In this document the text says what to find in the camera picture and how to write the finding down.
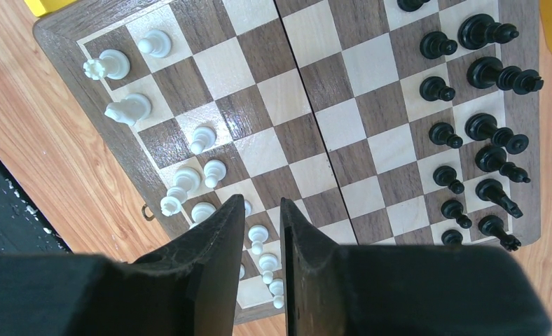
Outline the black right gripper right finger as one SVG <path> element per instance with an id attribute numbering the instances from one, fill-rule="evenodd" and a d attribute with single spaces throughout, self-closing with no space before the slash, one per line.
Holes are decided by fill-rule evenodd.
<path id="1" fill-rule="evenodd" d="M 550 335 L 523 269 L 494 246 L 342 245 L 282 198 L 289 335 Z"/>

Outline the wooden chess board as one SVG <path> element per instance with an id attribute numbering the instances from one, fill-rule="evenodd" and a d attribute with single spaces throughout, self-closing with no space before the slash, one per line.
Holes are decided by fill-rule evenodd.
<path id="1" fill-rule="evenodd" d="M 320 231 L 340 244 L 369 240 L 386 204 L 378 169 L 393 169 L 399 74 L 386 7 L 393 1 L 78 1 L 34 25 L 34 38 L 171 238 L 192 224 L 200 202 L 220 207 L 231 195 L 250 201 L 242 247 L 236 323 L 281 314 L 262 280 L 262 254 L 280 265 L 280 201 L 291 199 Z M 155 58 L 137 43 L 152 30 L 172 41 Z M 93 80 L 83 63 L 107 49 L 124 53 L 130 72 Z M 104 115 L 128 94 L 152 104 L 135 126 Z M 190 150 L 194 130 L 208 126 L 215 144 Z M 215 188 L 205 185 L 210 160 L 226 165 Z M 182 210 L 160 201 L 181 167 L 201 176 Z M 248 232 L 268 229 L 261 255 Z"/>

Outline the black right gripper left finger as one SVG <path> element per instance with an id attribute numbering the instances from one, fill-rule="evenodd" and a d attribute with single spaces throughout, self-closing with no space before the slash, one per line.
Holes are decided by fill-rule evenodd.
<path id="1" fill-rule="evenodd" d="M 230 335 L 244 198 L 134 262 L 0 255 L 0 335 Z"/>

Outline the yellow arch block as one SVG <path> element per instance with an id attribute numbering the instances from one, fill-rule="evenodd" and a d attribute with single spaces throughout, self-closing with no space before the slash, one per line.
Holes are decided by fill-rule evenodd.
<path id="1" fill-rule="evenodd" d="M 74 2 L 76 0 L 25 0 L 28 9 L 37 18 L 54 13 Z"/>

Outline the white chess queen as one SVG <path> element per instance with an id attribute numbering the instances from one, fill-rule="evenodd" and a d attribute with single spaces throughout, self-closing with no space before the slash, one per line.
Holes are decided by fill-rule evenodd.
<path id="1" fill-rule="evenodd" d="M 192 224 L 190 225 L 190 228 L 193 228 L 208 219 L 215 211 L 216 207 L 209 202 L 197 203 L 191 210 Z"/>

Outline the white chess king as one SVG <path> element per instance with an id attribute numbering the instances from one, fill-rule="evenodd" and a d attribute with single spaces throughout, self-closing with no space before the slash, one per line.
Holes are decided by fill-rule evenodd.
<path id="1" fill-rule="evenodd" d="M 188 194 L 195 192 L 201 184 L 199 172 L 192 167 L 179 168 L 173 177 L 173 186 L 160 201 L 161 213 L 164 216 L 173 216 L 182 210 Z"/>

